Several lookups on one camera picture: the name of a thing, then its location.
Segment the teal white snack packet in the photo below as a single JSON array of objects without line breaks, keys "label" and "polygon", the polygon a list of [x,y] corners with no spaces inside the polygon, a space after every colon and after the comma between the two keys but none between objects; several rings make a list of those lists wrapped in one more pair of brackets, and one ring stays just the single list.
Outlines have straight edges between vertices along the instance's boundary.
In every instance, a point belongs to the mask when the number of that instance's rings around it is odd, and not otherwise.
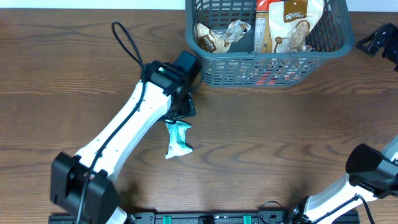
[{"label": "teal white snack packet", "polygon": [[193,152],[193,148],[187,144],[186,139],[186,132],[192,127],[191,124],[180,120],[165,120],[165,125],[169,132],[169,147],[165,156],[166,159]]}]

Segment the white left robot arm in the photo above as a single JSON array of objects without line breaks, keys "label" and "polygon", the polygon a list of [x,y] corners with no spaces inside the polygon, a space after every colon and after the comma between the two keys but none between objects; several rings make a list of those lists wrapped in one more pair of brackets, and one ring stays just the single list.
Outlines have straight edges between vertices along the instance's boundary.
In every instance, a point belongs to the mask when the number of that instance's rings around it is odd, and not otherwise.
[{"label": "white left robot arm", "polygon": [[75,223],[132,222],[119,207],[114,183],[150,127],[174,116],[200,70],[197,60],[146,64],[131,97],[102,132],[74,156],[61,152],[53,160],[52,203],[71,213]]}]

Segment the spaghetti packet orange and tan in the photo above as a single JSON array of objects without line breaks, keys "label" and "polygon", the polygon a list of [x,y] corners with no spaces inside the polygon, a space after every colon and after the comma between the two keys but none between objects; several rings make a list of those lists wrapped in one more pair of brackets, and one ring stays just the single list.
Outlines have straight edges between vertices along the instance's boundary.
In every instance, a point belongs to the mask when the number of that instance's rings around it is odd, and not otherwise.
[{"label": "spaghetti packet orange and tan", "polygon": [[269,4],[280,0],[257,0],[254,29],[254,51],[271,53],[272,39],[269,27]]}]

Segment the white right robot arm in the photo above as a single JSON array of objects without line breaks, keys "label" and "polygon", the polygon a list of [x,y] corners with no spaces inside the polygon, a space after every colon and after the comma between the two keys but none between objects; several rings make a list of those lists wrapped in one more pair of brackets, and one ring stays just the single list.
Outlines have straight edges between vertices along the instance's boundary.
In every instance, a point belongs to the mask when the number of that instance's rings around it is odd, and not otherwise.
[{"label": "white right robot arm", "polygon": [[319,194],[303,198],[283,223],[333,223],[358,205],[364,205],[374,223],[367,203],[388,196],[397,197],[397,138],[382,151],[356,146],[344,175]]}]

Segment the beige Paritree snack bag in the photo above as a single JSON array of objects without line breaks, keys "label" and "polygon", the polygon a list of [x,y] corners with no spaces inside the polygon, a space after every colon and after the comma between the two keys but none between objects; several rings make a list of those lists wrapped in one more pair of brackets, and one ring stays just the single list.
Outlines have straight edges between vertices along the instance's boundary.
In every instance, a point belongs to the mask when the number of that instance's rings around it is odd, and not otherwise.
[{"label": "beige Paritree snack bag", "polygon": [[273,53],[306,51],[305,39],[323,15],[324,0],[288,0],[269,4]]}]

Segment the beige Paritree dried food bag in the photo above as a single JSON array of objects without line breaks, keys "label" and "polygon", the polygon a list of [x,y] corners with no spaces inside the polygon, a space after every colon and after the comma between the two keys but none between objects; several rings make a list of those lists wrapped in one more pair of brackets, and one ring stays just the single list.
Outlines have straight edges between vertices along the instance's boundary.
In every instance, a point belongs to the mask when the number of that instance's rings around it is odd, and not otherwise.
[{"label": "beige Paritree dried food bag", "polygon": [[239,41],[251,30],[251,25],[236,20],[229,24],[225,29],[214,30],[199,23],[197,24],[197,44],[210,53],[226,53],[233,42]]}]

